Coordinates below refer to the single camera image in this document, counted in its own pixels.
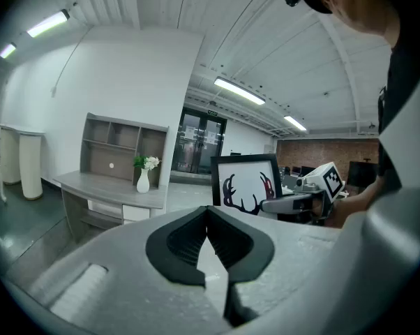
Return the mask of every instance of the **black monitor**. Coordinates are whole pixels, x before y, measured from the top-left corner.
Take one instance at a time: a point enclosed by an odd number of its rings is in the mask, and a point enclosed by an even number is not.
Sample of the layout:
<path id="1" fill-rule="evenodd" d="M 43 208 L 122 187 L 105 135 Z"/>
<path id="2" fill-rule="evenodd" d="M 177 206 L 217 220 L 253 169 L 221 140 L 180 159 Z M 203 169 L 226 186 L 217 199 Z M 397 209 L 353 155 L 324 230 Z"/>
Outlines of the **black monitor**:
<path id="1" fill-rule="evenodd" d="M 301 171 L 300 171 L 300 177 L 306 176 L 307 174 L 309 174 L 313 170 L 315 170 L 315 167 L 302 166 Z"/>
<path id="2" fill-rule="evenodd" d="M 376 180 L 377 164 L 350 161 L 347 184 L 365 188 Z"/>

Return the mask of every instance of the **door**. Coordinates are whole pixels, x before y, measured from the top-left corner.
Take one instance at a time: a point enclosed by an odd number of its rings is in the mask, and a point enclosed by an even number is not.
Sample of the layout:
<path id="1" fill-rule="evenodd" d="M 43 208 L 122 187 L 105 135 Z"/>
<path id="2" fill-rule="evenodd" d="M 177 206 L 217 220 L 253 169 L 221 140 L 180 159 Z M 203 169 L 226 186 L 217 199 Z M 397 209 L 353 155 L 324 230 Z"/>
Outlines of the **door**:
<path id="1" fill-rule="evenodd" d="M 219 156 L 225 120 L 184 108 L 177 131 L 172 169 L 210 174 L 212 156 Z"/>

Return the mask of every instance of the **fluorescent light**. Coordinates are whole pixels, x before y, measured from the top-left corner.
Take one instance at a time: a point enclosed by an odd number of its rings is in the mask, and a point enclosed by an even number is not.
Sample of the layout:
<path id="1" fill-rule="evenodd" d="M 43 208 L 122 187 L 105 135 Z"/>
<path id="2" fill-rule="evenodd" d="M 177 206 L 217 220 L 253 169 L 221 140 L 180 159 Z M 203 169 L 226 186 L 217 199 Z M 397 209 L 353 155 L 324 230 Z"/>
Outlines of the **fluorescent light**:
<path id="1" fill-rule="evenodd" d="M 2 50 L 2 52 L 0 53 L 0 56 L 3 58 L 3 59 L 6 59 L 7 58 L 7 56 L 10 54 L 10 53 L 12 53 L 13 51 L 15 51 L 16 50 L 16 45 L 14 44 L 14 43 L 9 43 L 7 46 L 6 46 L 6 48 L 4 48 L 3 50 Z"/>
<path id="2" fill-rule="evenodd" d="M 287 116 L 287 117 L 285 117 L 285 119 L 288 121 L 288 122 L 290 122 L 290 123 L 292 123 L 292 124 L 294 124 L 298 129 L 300 129 L 301 131 L 305 131 L 306 130 L 306 128 L 304 127 L 304 126 L 302 126 L 298 121 L 296 121 L 294 118 L 292 118 L 292 117 L 290 117 L 290 116 Z"/>
<path id="3" fill-rule="evenodd" d="M 233 93 L 236 93 L 241 97 L 247 98 L 248 100 L 257 103 L 258 105 L 266 103 L 266 101 L 263 98 L 256 96 L 255 94 L 252 94 L 249 91 L 246 91 L 244 88 L 238 87 L 236 84 L 233 84 L 225 80 L 224 78 L 216 78 L 215 84 L 219 87 L 228 89 L 229 91 L 232 91 Z"/>
<path id="4" fill-rule="evenodd" d="M 66 10 L 61 10 L 60 12 L 48 17 L 44 21 L 40 22 L 36 26 L 32 27 L 27 33 L 31 37 L 36 37 L 37 35 L 41 34 L 42 32 L 55 27 L 56 25 L 61 24 L 62 22 L 66 22 L 69 18 L 69 14 Z"/>

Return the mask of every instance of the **man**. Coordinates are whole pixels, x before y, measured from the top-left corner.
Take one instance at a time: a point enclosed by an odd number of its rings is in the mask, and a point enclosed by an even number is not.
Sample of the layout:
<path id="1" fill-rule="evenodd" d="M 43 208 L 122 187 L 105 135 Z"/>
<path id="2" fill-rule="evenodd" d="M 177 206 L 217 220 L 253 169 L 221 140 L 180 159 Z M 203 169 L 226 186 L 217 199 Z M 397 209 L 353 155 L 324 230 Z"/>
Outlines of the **man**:
<path id="1" fill-rule="evenodd" d="M 380 131 L 383 131 L 420 79 L 420 0 L 304 1 L 317 12 L 332 13 L 349 27 L 382 36 L 390 44 L 387 87 L 378 102 Z M 376 197 L 400 188 L 398 175 L 382 146 L 379 152 L 376 181 L 360 195 L 335 201 L 326 225 L 342 227 L 350 214 L 367 210 Z M 320 204 L 315 204 L 313 212 L 321 214 Z"/>

